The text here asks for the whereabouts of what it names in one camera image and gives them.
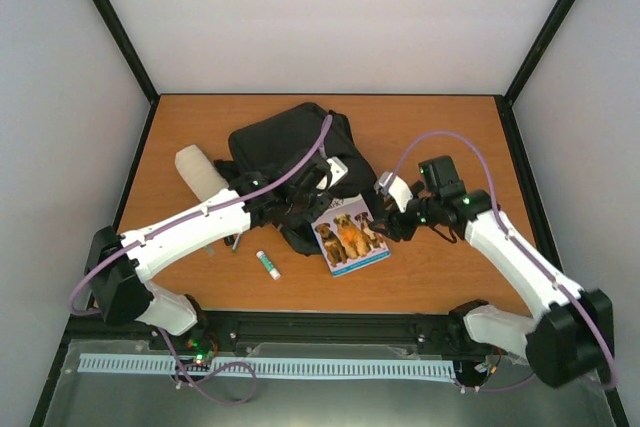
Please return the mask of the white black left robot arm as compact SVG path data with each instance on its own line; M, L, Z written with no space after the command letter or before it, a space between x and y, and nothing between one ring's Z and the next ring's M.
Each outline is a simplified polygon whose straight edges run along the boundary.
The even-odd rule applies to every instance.
M167 331L186 349L201 347L208 325L198 318L195 301L156 285L154 277L211 243L292 213L296 195L309 200L302 218L317 218L330 204L330 188L347 173L336 157L309 161L275 180L249 172L200 204L151 226L123 234L111 226L98 230L86 275L99 315L110 326L141 322Z

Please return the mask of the black student backpack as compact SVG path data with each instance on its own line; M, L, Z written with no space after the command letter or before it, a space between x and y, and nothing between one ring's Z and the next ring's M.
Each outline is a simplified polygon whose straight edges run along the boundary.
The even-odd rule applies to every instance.
M329 188L334 199L361 195L369 205L378 207L373 185L376 174L353 140L348 118L318 104L306 102L258 123L234 131L228 139L232 159L215 160L217 171L239 195L258 191L285 176L310 151L317 141L323 121L332 118L322 145L313 151L309 161L339 158L348 168L340 183ZM275 203L272 190L248 200L245 211L253 228L272 225L266 220L268 208ZM321 253L311 224L299 227L276 227L289 246L298 254Z

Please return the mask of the dog picture book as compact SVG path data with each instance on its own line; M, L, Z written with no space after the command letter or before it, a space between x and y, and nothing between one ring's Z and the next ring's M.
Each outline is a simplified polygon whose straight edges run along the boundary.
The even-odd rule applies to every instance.
M391 256L381 234L369 224L371 212L362 196L334 199L311 224L331 275L341 277Z

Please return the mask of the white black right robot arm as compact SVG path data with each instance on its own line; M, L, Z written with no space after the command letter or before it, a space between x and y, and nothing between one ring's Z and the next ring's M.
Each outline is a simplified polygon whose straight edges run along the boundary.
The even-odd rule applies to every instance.
M391 172L375 190L385 198L383 215L371 224L387 238L409 241L420 227L441 227L451 241L481 253L520 295L528 315L502 311L483 300L450 314L453 347L491 345L524 360L550 387L563 386L613 362L613 309L600 290L588 292L554 267L513 226L484 190L469 192L448 156L420 163L421 181L408 185Z

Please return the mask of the beige fabric pencil case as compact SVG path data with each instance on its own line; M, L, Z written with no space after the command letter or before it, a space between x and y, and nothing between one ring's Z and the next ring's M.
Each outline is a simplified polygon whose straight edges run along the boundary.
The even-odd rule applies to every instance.
M176 153L175 167L200 202L206 201L229 186L214 164L196 145L187 146Z

